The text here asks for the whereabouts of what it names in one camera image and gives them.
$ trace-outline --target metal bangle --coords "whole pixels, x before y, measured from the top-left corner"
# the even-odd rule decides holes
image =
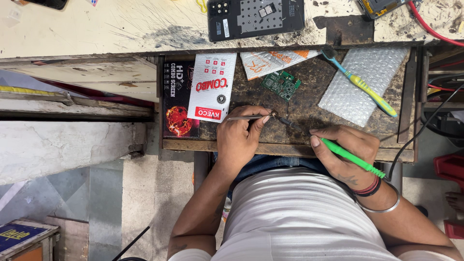
[[[400,203],[400,198],[401,198],[401,196],[400,196],[400,193],[398,192],[398,190],[397,190],[392,184],[390,184],[390,183],[387,183],[387,184],[390,185],[390,187],[392,187],[393,190],[396,192],[396,195],[398,195],[398,199],[396,200],[396,203],[395,203],[391,208],[386,209],[386,210],[373,210],[373,209],[368,209],[368,208],[364,207],[364,206],[361,204],[361,202],[359,202],[358,198],[355,196],[354,199],[356,200],[356,203],[358,203],[358,205],[359,205],[363,210],[368,211],[368,212],[372,212],[372,213],[386,213],[386,212],[392,211],[392,210],[395,209],[395,208],[398,206],[398,204]]]

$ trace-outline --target fingernail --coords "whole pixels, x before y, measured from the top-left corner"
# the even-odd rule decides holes
[[[265,123],[266,123],[266,122],[269,120],[269,118],[270,118],[270,116],[269,116],[269,115],[268,115],[268,116],[266,116],[266,117],[264,117],[264,119],[263,119],[263,124],[265,124]]]
[[[319,139],[318,139],[316,136],[314,136],[314,135],[312,135],[312,136],[310,137],[310,139],[311,139],[311,146],[313,146],[314,148],[317,147],[317,146],[319,146],[319,145],[321,144],[321,142],[319,141]]]

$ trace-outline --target orange and white packet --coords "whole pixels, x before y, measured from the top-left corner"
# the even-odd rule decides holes
[[[276,72],[321,54],[316,50],[241,52],[248,80]]]

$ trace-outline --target dirty table surface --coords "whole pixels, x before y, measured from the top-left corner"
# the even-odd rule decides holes
[[[338,61],[342,61],[347,50],[339,52],[336,56]],[[405,64],[409,55],[393,77],[387,88],[384,99],[397,111],[401,109],[401,94],[403,90],[403,78]],[[299,64],[285,69],[286,72],[294,75],[301,80],[301,85],[293,94],[289,102],[275,95],[273,92],[260,86],[263,77],[248,81],[241,59],[238,56],[235,67],[234,82],[229,111],[235,107],[246,104],[261,105],[271,108],[282,117],[287,117],[303,127],[308,132],[310,129],[324,128],[336,124],[345,124],[359,130],[371,133],[380,139],[380,149],[377,160],[392,161],[403,146],[397,143],[399,117],[390,117],[380,108],[376,108],[372,113],[368,123],[361,128],[335,114],[323,110],[317,106],[321,97],[325,93],[337,69],[331,63],[320,56],[308,59]],[[414,118],[414,103],[404,104],[412,106],[411,123]],[[201,121],[199,140],[185,139],[163,139],[165,149],[176,150],[215,150],[217,123]],[[409,138],[413,136],[413,127],[409,129]],[[309,137],[302,135],[297,130],[284,125],[283,123],[270,119],[263,128],[260,136],[260,146],[257,150],[259,154],[289,155],[311,157],[314,152],[310,148]],[[400,157],[400,161],[412,162],[414,152],[412,144],[407,147]]]
[[[464,39],[459,32],[463,3],[422,1],[419,13],[443,36]],[[19,23],[15,19],[0,23],[0,36],[8,39],[0,46],[0,62],[422,45],[424,40],[433,39],[410,17],[406,5],[375,21],[364,21],[357,1],[352,0],[306,0],[305,29],[299,33],[214,43],[208,37],[207,14],[195,0],[111,0],[100,1],[95,7],[76,0],[68,1],[60,11],[0,1],[0,15],[6,17],[14,10],[19,10]]]

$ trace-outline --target jeans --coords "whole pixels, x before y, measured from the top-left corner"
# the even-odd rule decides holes
[[[218,158],[218,153],[214,152],[214,160]],[[327,169],[318,158],[300,158],[300,157],[284,157],[272,156],[264,154],[255,154],[255,156],[242,168],[234,179],[234,183],[239,183],[244,179],[256,175],[265,170],[274,169],[277,167],[305,167],[315,173],[330,176]],[[232,199],[232,191],[227,193],[227,197]]]

